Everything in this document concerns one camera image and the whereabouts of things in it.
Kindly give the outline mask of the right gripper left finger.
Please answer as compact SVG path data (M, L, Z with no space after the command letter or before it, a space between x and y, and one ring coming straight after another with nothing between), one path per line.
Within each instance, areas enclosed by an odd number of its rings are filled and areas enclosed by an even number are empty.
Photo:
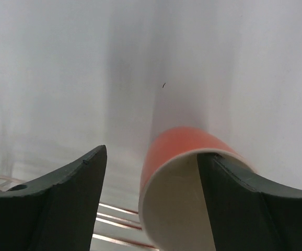
M107 165L100 145L0 191L0 250L90 250Z

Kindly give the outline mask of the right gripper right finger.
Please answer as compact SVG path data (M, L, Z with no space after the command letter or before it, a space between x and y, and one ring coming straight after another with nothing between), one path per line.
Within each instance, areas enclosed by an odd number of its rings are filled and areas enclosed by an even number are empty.
M218 154L197 162L217 250L302 250L302 190Z

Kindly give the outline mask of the metal wire dish rack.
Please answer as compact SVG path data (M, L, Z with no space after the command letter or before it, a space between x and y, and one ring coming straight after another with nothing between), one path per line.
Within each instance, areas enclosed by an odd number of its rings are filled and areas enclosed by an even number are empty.
M100 202L91 250L159 250L147 240L138 212Z

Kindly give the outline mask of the orange white mug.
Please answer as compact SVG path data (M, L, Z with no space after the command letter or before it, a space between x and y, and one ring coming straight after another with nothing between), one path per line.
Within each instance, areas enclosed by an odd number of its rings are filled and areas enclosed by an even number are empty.
M247 160L194 127L174 127L150 145L142 168L138 216L160 250L215 250L197 155L216 153L247 170Z

